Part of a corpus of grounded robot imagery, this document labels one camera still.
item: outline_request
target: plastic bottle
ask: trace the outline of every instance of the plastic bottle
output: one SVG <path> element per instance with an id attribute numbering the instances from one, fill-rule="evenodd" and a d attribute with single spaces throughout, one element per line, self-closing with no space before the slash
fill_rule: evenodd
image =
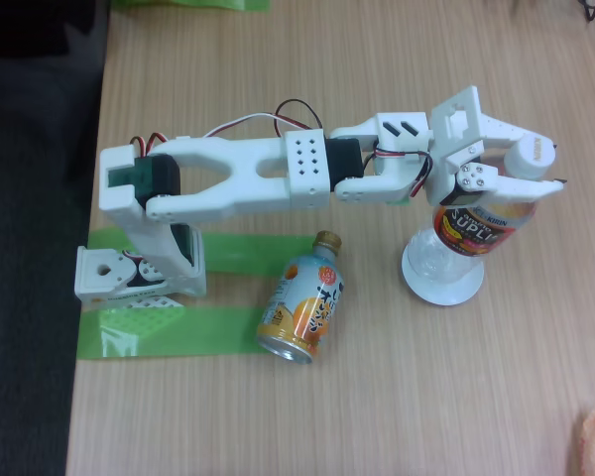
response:
<path id="1" fill-rule="evenodd" d="M 553 143 L 529 134 L 514 144 L 497 167 L 499 174 L 507 177 L 538 180 L 554 159 Z M 463 166 L 475 167 L 476 163 Z M 406 281 L 432 303 L 465 302 L 483 282 L 482 257 L 525 225 L 535 211 L 535 202 L 438 206 L 431 226 L 423 227 L 406 247 L 402 260 Z"/>

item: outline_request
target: bottle cap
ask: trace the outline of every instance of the bottle cap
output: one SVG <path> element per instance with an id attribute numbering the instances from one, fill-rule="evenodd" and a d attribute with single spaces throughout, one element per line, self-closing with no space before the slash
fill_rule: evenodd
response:
<path id="1" fill-rule="evenodd" d="M 516 179 L 541 179 L 555 160 L 555 147 L 547 137 L 526 134 L 505 155 L 505 170 Z"/>
<path id="2" fill-rule="evenodd" d="M 313 246 L 323 246 L 324 248 L 328 248 L 335 254 L 335 256 L 337 256 L 339 248 L 341 248 L 341 238 L 332 231 L 322 230 L 315 236 Z"/>

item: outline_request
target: table surface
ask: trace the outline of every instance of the table surface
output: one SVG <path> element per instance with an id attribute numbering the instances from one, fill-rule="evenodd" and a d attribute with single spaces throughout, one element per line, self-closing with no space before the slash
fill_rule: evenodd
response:
<path id="1" fill-rule="evenodd" d="M 157 130 L 201 135 L 289 97 L 330 131 L 429 112 L 476 84 L 485 113 L 553 138 L 567 190 L 488 257 L 475 298 L 447 308 L 400 277 L 431 213 L 421 194 L 408 207 L 331 200 L 201 225 L 341 235 L 348 292 L 320 358 L 79 361 L 67 473 L 578 474 L 595 406 L 595 22 L 571 0 L 272 4 L 113 12 L 99 149 Z M 272 137 L 271 124 L 225 135 L 254 136 Z M 185 173 L 183 192 L 220 179 Z M 93 202 L 91 228 L 108 224 Z M 274 281 L 208 285 L 205 304 L 263 305 Z"/>

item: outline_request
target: black floor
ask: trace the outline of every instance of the black floor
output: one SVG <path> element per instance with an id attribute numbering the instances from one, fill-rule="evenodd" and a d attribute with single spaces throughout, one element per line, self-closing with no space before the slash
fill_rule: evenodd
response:
<path id="1" fill-rule="evenodd" d="M 35 3 L 0 2 L 0 475 L 64 474 L 107 27 Z"/>

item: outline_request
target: screw hole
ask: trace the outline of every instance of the screw hole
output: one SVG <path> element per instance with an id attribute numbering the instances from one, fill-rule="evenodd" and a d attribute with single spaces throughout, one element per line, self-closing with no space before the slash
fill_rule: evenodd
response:
<path id="1" fill-rule="evenodd" d="M 106 276 L 108 273 L 110 273 L 110 267 L 108 265 L 99 265 L 97 267 L 97 274 L 99 276 Z"/>

